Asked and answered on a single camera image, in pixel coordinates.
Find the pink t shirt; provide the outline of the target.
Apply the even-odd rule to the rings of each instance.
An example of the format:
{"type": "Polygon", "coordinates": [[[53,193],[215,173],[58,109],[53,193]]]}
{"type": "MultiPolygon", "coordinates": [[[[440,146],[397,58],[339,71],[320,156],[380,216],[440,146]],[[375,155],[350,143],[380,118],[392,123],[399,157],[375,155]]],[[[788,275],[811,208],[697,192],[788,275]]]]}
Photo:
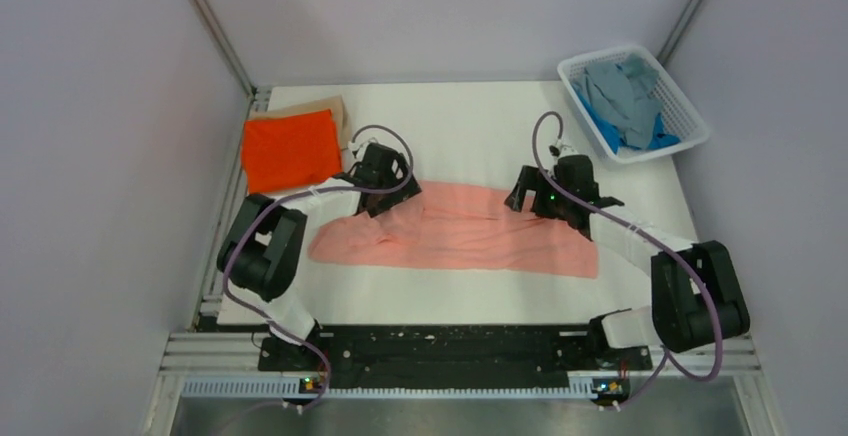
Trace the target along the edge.
{"type": "Polygon", "coordinates": [[[594,279],[594,243],[566,222],[509,209],[505,190],[424,181],[420,194],[370,216],[324,224],[308,249],[318,263],[427,270],[510,270],[594,279]]]}

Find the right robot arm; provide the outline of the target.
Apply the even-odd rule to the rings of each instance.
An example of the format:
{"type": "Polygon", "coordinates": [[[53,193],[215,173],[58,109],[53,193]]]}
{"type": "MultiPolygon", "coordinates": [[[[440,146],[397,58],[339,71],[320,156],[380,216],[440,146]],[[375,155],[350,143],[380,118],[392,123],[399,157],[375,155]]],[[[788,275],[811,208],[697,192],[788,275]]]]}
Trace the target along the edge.
{"type": "Polygon", "coordinates": [[[504,203],[516,212],[526,208],[543,219],[566,222],[649,278],[649,305],[590,320],[586,353],[594,365],[612,368],[631,347],[661,345],[681,353],[750,330],[728,248],[639,221],[622,201],[601,195],[589,157],[562,156],[550,171],[523,166],[504,203]]]}

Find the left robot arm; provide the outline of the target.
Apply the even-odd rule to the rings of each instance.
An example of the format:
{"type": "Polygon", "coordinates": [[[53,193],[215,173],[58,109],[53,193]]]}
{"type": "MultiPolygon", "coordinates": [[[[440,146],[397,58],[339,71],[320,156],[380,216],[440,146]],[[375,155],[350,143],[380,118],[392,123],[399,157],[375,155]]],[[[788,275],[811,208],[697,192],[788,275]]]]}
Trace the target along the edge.
{"type": "Polygon", "coordinates": [[[292,366],[314,366],[321,344],[310,333],[317,321],[294,287],[312,239],[327,223],[375,217],[420,192],[410,157],[370,141],[355,150],[349,170],[317,185],[285,196],[246,196],[216,259],[226,298],[284,341],[282,354],[292,366]]]}

